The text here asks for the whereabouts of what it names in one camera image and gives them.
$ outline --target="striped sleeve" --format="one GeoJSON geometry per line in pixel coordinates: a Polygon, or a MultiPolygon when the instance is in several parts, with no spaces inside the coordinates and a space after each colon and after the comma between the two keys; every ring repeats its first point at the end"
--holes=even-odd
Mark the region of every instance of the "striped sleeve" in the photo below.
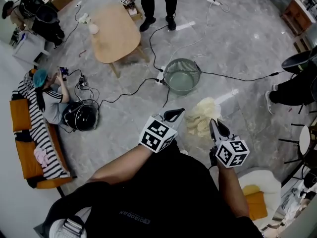
{"type": "Polygon", "coordinates": [[[63,100],[63,95],[60,93],[57,93],[53,90],[46,92],[48,94],[48,96],[50,97],[50,101],[52,103],[61,103],[61,101],[63,100]]]}

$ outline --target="oval wooden coffee table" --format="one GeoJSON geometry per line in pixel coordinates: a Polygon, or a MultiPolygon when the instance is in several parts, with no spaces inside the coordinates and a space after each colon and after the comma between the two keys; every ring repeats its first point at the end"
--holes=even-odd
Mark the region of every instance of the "oval wooden coffee table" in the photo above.
{"type": "Polygon", "coordinates": [[[108,63],[119,78],[113,63],[133,51],[149,62],[149,58],[140,48],[141,34],[129,13],[121,4],[110,4],[99,9],[92,17],[92,22],[99,27],[99,32],[92,35],[96,59],[108,63]]]}

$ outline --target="black t-shirt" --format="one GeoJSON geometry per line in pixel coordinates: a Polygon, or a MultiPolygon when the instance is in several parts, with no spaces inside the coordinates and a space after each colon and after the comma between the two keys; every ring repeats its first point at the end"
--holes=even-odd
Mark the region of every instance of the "black t-shirt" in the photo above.
{"type": "Polygon", "coordinates": [[[153,153],[125,185],[90,182],[51,207],[43,224],[48,237],[55,220],[92,207],[88,238],[137,234],[253,237],[262,235],[247,217],[235,218],[207,168],[179,152],[176,143],[153,153]]]}

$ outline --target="sofa leg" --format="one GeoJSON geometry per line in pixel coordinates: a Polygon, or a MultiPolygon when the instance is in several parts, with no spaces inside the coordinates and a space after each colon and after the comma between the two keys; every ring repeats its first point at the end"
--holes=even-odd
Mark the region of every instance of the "sofa leg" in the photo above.
{"type": "Polygon", "coordinates": [[[59,194],[60,194],[60,197],[65,197],[65,194],[64,194],[63,190],[61,189],[61,187],[58,186],[58,187],[56,187],[56,188],[57,188],[57,190],[58,190],[58,192],[59,192],[59,194]]]}

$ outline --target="wooden cabinet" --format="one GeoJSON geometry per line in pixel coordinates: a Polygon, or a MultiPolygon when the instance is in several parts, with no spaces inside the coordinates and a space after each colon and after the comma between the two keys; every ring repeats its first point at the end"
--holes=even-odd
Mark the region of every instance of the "wooden cabinet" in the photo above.
{"type": "Polygon", "coordinates": [[[282,18],[296,36],[302,34],[311,24],[316,22],[299,0],[291,1],[282,14],[282,18]]]}

